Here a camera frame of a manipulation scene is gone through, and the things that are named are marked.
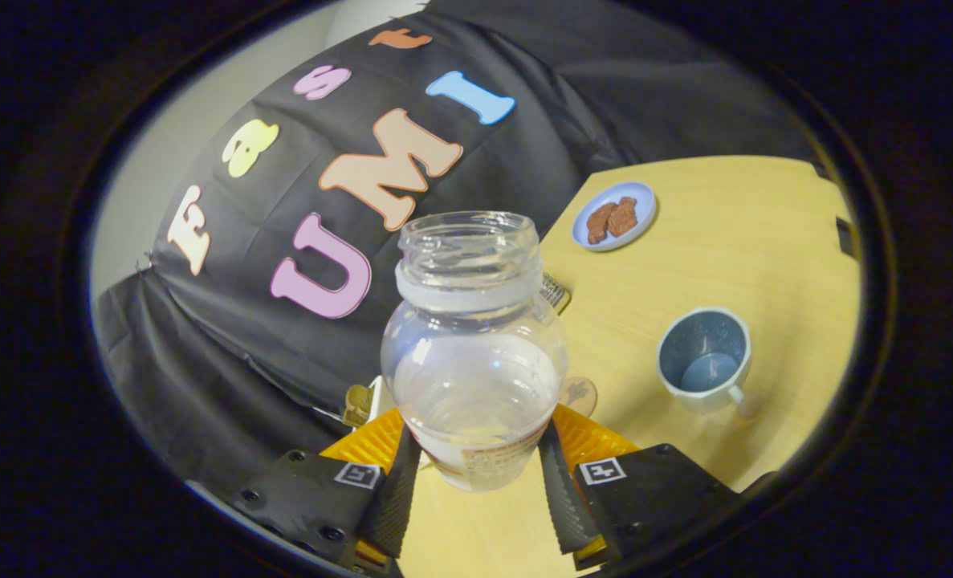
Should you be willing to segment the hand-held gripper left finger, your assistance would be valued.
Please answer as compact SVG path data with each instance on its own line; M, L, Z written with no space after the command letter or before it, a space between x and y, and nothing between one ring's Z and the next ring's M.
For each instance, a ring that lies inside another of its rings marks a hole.
M286 451L235 491L231 507L325 563L396 575L421 453L390 409L319 453Z

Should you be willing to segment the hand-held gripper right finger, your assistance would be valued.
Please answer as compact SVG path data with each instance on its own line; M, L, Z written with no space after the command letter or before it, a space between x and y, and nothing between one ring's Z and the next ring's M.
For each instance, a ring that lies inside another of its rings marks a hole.
M560 551L579 571L668 547L747 498L672 444L640 449L563 404L538 449Z

